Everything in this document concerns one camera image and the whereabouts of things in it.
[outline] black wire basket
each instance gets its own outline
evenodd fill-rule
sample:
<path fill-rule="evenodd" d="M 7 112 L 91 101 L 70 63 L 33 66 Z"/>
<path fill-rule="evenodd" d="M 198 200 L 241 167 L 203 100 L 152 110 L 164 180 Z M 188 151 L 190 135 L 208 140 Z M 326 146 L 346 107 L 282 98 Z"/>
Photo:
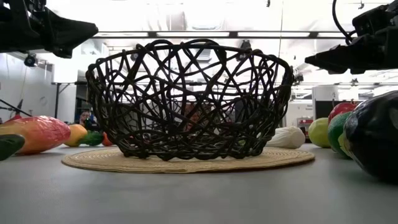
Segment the black wire basket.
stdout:
<path fill-rule="evenodd" d="M 86 78 L 109 140 L 126 157 L 164 161 L 260 155 L 286 113 L 294 79 L 275 55 L 208 39 L 138 44 L 98 59 Z"/>

